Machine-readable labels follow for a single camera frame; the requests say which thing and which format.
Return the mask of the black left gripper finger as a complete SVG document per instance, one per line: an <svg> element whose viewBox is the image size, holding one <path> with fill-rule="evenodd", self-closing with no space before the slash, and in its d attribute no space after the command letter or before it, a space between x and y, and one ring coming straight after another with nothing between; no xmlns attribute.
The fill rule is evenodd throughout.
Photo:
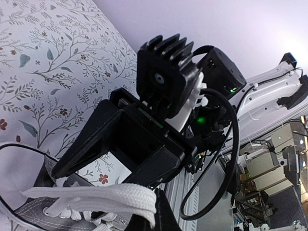
<svg viewBox="0 0 308 231"><path fill-rule="evenodd" d="M156 214L155 226L150 227L150 223L138 215L133 215L125 231L182 231L178 225L165 192L161 189L155 189L157 200L155 203Z"/></svg>

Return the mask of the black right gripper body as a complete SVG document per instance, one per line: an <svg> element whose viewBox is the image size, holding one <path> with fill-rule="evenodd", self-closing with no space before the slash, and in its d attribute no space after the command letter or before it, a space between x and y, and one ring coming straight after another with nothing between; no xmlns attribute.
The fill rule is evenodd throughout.
<svg viewBox="0 0 308 231"><path fill-rule="evenodd" d="M113 91L110 101L119 113L111 153L131 171L125 183L156 187L176 177L197 148L126 89Z"/></svg>

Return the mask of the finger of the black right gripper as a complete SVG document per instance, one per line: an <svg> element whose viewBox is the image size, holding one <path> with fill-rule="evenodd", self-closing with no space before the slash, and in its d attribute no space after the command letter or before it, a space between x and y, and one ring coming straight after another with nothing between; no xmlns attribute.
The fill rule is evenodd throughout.
<svg viewBox="0 0 308 231"><path fill-rule="evenodd" d="M129 169L130 158L123 149L127 139L120 134L126 118L123 108L109 100L101 101L51 175L56 179L68 177L108 152Z"/></svg>

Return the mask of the white shoelace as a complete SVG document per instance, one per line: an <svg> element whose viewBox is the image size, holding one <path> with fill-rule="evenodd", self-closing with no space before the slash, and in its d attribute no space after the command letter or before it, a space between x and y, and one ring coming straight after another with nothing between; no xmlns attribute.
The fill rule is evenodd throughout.
<svg viewBox="0 0 308 231"><path fill-rule="evenodd" d="M49 208L52 216L59 215L65 208L77 212L125 212L146 219L155 227L156 195L150 189L133 183L122 183L106 187L33 187L21 192L27 198L49 197L58 200Z"/></svg>

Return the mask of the grey canvas sneaker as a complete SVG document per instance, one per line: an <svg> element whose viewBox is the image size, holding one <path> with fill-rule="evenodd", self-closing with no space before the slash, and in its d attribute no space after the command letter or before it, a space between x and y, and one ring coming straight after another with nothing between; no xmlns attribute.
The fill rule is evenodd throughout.
<svg viewBox="0 0 308 231"><path fill-rule="evenodd" d="M124 231L133 214L77 212L65 208L52 216L57 198L27 198L21 192L33 187L94 186L78 174L56 179L51 175L57 160L19 143L0 146L0 209L11 221L30 231Z"/></svg>

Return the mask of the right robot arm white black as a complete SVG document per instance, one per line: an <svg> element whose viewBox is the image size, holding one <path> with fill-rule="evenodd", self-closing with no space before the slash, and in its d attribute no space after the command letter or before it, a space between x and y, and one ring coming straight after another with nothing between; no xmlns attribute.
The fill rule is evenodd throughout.
<svg viewBox="0 0 308 231"><path fill-rule="evenodd" d="M137 96L113 91L99 102L53 168L68 177L112 153L131 172L126 182L156 186L176 177L203 151L214 151L223 130L257 120L269 104L292 109L308 95L306 76L291 72L246 89L239 69L220 49L144 45L137 54Z"/></svg>

